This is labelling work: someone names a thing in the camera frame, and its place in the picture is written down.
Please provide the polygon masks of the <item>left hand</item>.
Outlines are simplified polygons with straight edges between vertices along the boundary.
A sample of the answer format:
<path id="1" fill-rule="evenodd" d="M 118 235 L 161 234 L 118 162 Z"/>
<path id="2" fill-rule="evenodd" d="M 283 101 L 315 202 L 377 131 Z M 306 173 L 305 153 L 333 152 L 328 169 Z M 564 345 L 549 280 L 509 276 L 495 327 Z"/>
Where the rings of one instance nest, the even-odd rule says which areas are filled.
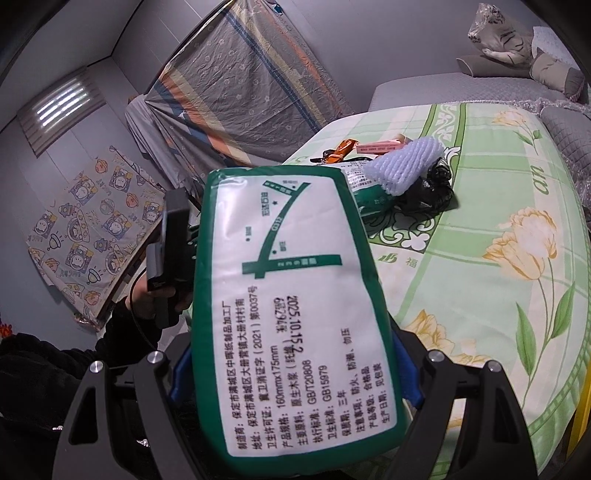
<path id="1" fill-rule="evenodd" d="M 173 287 L 150 291 L 146 274 L 138 276 L 124 301 L 126 322 L 133 328 L 153 324 L 161 328 L 175 326 L 181 313 L 192 302 L 193 294 L 181 296 Z"/>

